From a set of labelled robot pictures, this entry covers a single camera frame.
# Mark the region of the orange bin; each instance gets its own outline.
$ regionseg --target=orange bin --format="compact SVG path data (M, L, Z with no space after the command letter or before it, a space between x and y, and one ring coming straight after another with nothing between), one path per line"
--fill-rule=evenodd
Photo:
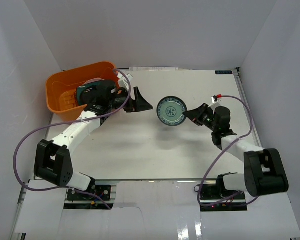
M113 80L118 85L115 68L111 62L102 61L52 75L45 84L47 107L63 121L76 120L86 107L78 105L77 87L96 78Z

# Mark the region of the black label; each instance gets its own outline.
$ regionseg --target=black label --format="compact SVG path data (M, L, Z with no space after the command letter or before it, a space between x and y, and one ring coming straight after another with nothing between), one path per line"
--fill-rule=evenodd
M232 75L232 71L215 71L216 75Z

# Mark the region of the gray wall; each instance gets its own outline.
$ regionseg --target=gray wall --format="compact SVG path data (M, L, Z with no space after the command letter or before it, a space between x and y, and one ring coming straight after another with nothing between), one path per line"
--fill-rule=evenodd
M24 0L64 70L242 65L276 0Z
M23 0L0 0L0 240L9 239L21 186L13 153L21 138L46 125L45 81L60 68ZM33 172L37 142L31 137L18 155L21 178Z
M300 227L300 0L275 4L241 78L263 146L280 151Z

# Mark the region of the white table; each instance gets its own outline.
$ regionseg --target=white table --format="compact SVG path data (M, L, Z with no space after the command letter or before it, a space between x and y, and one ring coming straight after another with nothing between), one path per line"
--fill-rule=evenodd
M99 180L202 178L220 153L212 143L211 131L189 120L177 127L165 126L157 118L157 104L164 97L176 96L191 110L203 103L210 104L213 95L240 97L240 84L233 75L215 75L214 71L137 71L132 75L132 85L139 87L154 110L120 111L111 116L76 149L72 156L74 170ZM249 123L241 103L233 99L224 99L222 103L231 110L234 132L239 136L248 132ZM59 121L54 115L52 123ZM51 128L47 139L57 136L66 127ZM254 144L257 139L256 135L246 138ZM243 173L243 170L243 163L226 153L209 177ZM187 236L191 240L288 240L300 237L286 193L263 196L249 205L248 211L200 213L194 185L194 182L121 182L117 186L115 205L124 203L135 207L115 207L111 211L63 210L63 203L56 201L60 213L62 211L61 219L57 219L60 224L44 230L56 232L58 240L186 240ZM35 204L53 207L53 203L45 199L42 204L36 196L35 199ZM38 230L27 236L29 240L31 237L37 240L42 234Z

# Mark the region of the robotic arm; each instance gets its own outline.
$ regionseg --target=robotic arm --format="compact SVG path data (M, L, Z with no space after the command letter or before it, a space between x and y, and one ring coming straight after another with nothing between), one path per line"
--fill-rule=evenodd
M238 137L230 129L230 110L220 105L217 96L212 99L212 105L204 103L183 114L194 124L208 127L212 131L213 144L224 150ZM278 150L264 149L240 139L227 152L244 163L244 174L219 175L216 185L221 193L244 191L257 197L288 191L289 183Z
M75 188L91 192L96 180L73 170L71 156L80 143L91 132L99 128L108 117L89 120L96 116L110 113L120 108L128 97L129 86L122 77L118 82L120 88L112 80L101 80L94 84L78 87L77 101L87 104L78 118L80 122L73 123L64 132L50 141L41 140L37 145L34 174L61 188ZM134 89L133 100L128 99L124 106L127 113L152 110L153 107L142 97L138 87Z

